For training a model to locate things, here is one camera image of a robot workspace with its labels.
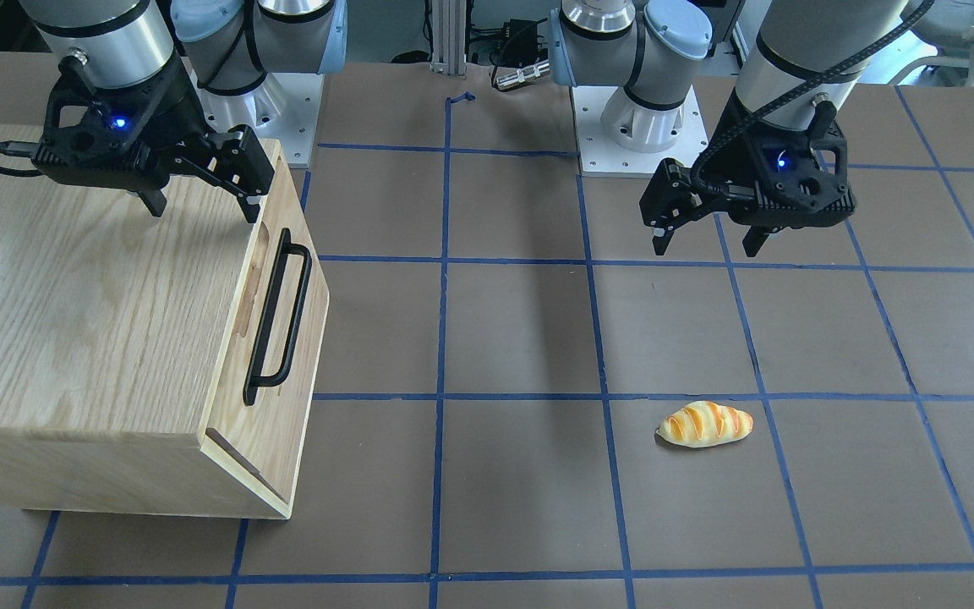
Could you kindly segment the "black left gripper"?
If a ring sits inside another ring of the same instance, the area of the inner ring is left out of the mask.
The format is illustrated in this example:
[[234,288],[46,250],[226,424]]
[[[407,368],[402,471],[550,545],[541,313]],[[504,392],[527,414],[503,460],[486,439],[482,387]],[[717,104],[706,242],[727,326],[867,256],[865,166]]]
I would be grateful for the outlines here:
[[[747,258],[757,257],[777,228],[827,228],[853,215],[847,141],[835,122],[835,104],[820,101],[813,109],[816,116],[801,131],[758,120],[692,168],[673,157],[661,159],[639,198],[654,254],[665,254],[678,228],[714,211],[751,225],[742,239]],[[739,197],[727,200],[708,184]]]

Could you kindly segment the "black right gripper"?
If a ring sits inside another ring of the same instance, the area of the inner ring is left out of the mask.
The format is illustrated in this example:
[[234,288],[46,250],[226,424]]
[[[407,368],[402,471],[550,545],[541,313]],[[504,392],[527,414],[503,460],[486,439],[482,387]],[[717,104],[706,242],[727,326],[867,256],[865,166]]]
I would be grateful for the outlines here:
[[181,55],[147,80],[98,88],[76,55],[58,63],[32,165],[58,184],[138,192],[161,218],[171,176],[192,176],[231,193],[247,223],[259,219],[254,198],[270,192],[275,176],[250,126],[212,132],[202,116]]

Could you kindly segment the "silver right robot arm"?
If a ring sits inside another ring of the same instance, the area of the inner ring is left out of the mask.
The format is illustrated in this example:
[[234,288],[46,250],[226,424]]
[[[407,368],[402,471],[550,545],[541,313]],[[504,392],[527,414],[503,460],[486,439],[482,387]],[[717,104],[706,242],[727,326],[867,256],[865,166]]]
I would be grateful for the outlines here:
[[334,74],[347,59],[344,1],[24,1],[57,55],[35,173],[127,190],[152,216],[172,176],[227,190],[260,214],[275,170],[260,140],[297,113],[279,74]]

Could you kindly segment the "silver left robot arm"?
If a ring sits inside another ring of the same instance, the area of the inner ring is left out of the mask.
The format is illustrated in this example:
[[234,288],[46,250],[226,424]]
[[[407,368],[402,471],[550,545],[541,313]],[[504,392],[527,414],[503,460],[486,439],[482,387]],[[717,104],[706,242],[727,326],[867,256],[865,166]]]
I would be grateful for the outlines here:
[[[754,257],[784,230],[831,228],[856,211],[840,108],[870,58],[930,8],[904,1],[773,1],[714,134],[693,163],[665,156],[639,200],[663,255],[679,228],[724,212]],[[711,45],[688,1],[563,1],[548,18],[553,80],[611,86],[600,123],[619,146],[666,153]]]

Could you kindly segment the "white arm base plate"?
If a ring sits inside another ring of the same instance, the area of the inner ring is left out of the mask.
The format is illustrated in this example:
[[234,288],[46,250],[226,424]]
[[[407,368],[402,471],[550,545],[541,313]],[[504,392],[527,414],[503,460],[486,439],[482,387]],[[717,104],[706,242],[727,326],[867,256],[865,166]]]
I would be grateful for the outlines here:
[[309,169],[320,119],[323,74],[268,74],[254,91],[219,96],[198,90],[206,121],[217,131],[246,124],[261,139],[282,143],[287,165]]
[[584,177],[650,178],[668,157],[691,166],[708,144],[693,89],[668,111],[640,107],[619,86],[576,86],[571,93]]

